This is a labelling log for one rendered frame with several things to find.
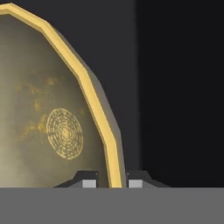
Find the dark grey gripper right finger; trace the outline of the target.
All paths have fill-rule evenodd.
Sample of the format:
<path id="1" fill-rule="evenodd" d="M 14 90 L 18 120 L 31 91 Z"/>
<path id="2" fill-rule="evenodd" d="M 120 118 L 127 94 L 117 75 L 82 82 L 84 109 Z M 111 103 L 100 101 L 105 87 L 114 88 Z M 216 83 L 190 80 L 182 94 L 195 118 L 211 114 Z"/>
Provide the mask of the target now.
<path id="1" fill-rule="evenodd" d="M 151 177 L 147 171 L 128 171 L 127 172 L 128 188 L 168 188 L 165 185 Z"/>

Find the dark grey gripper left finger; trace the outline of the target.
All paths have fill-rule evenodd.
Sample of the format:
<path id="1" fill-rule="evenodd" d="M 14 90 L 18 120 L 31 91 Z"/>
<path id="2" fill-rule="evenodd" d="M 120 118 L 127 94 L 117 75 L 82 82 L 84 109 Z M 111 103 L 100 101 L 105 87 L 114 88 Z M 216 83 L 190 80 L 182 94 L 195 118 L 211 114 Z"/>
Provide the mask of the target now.
<path id="1" fill-rule="evenodd" d="M 97 188 L 99 182 L 98 171 L 77 171 L 72 179 L 56 185 L 56 188 Z"/>

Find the grey bowl with yellow rim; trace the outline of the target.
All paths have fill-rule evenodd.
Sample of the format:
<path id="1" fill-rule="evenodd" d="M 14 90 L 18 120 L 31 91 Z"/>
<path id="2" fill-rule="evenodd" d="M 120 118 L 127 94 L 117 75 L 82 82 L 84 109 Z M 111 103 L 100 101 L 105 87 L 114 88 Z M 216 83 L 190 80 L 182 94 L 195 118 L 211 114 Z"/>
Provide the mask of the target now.
<path id="1" fill-rule="evenodd" d="M 0 187 L 79 176 L 126 185 L 121 131 L 102 85 L 48 22 L 0 3 Z"/>

